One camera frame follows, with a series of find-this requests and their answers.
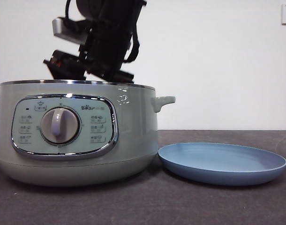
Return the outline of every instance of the control panel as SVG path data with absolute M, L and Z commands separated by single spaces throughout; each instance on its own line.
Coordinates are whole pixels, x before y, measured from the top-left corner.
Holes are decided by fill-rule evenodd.
M 31 155 L 108 152 L 118 138 L 115 108 L 104 97 L 73 94 L 22 99 L 15 108 L 12 141 Z

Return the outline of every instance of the pot handle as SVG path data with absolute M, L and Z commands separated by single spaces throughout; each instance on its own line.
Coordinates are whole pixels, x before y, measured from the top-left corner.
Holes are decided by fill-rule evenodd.
M 153 109 L 155 113 L 158 113 L 161 111 L 161 108 L 166 104 L 175 103 L 175 97 L 174 96 L 163 96 L 163 97 L 153 97 L 151 99 Z

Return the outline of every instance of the stainless steel rim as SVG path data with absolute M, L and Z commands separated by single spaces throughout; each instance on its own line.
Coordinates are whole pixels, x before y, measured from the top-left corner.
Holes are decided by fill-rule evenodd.
M 0 85 L 8 85 L 8 84 L 22 84 L 22 83 L 66 83 L 66 84 L 91 84 L 91 85 L 113 85 L 113 86 L 128 86 L 128 87 L 135 87 L 135 88 L 147 88 L 151 90 L 155 90 L 155 88 L 140 85 L 140 84 L 133 84 L 133 83 L 115 83 L 115 82 L 104 82 L 104 81 L 75 81 L 75 80 L 22 80 L 22 81 L 9 81 L 1 83 Z

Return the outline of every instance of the plate rim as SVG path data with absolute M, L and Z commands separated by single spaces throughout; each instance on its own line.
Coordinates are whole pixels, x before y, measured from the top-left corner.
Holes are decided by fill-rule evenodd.
M 274 154 L 274 155 L 276 155 L 276 156 L 278 156 L 278 157 L 281 157 L 281 158 L 283 158 L 283 160 L 285 161 L 285 163 L 284 163 L 282 166 L 279 166 L 279 167 L 276 167 L 276 168 L 272 168 L 272 169 L 268 169 L 268 170 L 259 170 L 259 171 L 221 171 L 221 170 L 208 170 L 208 169 L 203 169 L 203 168 L 197 168 L 197 167 L 182 165 L 182 164 L 179 164 L 179 163 L 176 163 L 176 162 L 172 162 L 172 161 L 168 160 L 167 158 L 163 157 L 163 156 L 160 154 L 160 151 L 161 151 L 163 148 L 168 147 L 168 146 L 173 146 L 173 145 L 179 145 L 179 144 L 230 145 L 230 146 L 237 146 L 237 147 L 255 149 L 255 150 L 260 150 L 260 151 L 268 152 L 268 153 Z M 166 160 L 167 162 L 173 163 L 173 164 L 175 164 L 175 165 L 179 165 L 179 166 L 186 167 L 186 168 L 190 168 L 190 169 L 203 170 L 203 171 L 209 171 L 209 172 L 219 172 L 219 173 L 264 173 L 264 172 L 271 172 L 271 171 L 275 171 L 275 170 L 280 170 L 280 169 L 286 167 L 286 158 L 284 158 L 283 156 L 281 156 L 281 155 L 279 155 L 279 154 L 277 154 L 277 153 L 275 153 L 275 152 L 271 152 L 271 151 L 267 151 L 267 150 L 263 150 L 263 149 L 259 149 L 259 148 L 255 148 L 255 147 L 250 147 L 250 146 L 238 145 L 238 144 L 215 143 L 215 142 L 181 142 L 181 143 L 174 143 L 174 144 L 169 144 L 169 145 L 166 145 L 166 146 L 161 147 L 161 148 L 158 150 L 158 155 L 159 155 L 159 157 L 160 157 L 161 159 L 164 159 L 164 160 Z

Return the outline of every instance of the button icon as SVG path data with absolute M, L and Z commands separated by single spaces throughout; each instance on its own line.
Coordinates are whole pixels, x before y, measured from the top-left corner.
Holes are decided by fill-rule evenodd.
M 20 134 L 31 134 L 31 126 L 20 126 L 19 127 L 19 133 Z
M 31 136 L 20 136 L 19 143 L 20 144 L 31 144 Z
M 105 137 L 103 135 L 91 136 L 91 143 L 104 143 Z
M 37 105 L 35 105 L 35 111 L 46 111 L 46 110 L 47 110 L 47 107 L 45 103 L 42 101 L 37 102 Z
M 104 133 L 105 126 L 104 124 L 94 124 L 91 126 L 91 133 Z
M 31 115 L 20 116 L 19 121 L 20 121 L 20 123 L 33 123 L 33 119 L 32 119 Z
M 101 115 L 91 116 L 91 123 L 105 123 L 105 117 Z

